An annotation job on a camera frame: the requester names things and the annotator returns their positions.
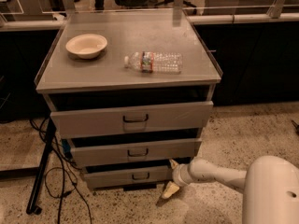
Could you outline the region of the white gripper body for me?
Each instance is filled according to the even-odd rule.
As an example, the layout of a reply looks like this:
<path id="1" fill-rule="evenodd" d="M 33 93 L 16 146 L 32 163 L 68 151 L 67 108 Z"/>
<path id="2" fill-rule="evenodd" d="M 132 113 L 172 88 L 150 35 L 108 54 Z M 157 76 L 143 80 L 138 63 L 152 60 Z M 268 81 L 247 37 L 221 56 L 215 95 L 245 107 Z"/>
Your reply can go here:
<path id="1" fill-rule="evenodd" d="M 173 180 L 180 186 L 184 187 L 192 183 L 192 178 L 188 172 L 188 164 L 179 164 L 173 171 Z"/>

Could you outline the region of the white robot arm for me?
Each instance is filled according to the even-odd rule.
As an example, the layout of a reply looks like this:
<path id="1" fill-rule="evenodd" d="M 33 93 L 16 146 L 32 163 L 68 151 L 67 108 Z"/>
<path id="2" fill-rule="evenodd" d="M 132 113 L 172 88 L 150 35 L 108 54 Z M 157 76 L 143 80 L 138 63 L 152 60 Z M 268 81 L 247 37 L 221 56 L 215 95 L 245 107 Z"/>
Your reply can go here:
<path id="1" fill-rule="evenodd" d="M 243 224 L 299 224 L 299 169 L 275 156 L 261 156 L 246 171 L 220 167 L 201 158 L 170 161 L 172 180 L 162 194 L 170 198 L 191 183 L 219 182 L 243 194 Z"/>

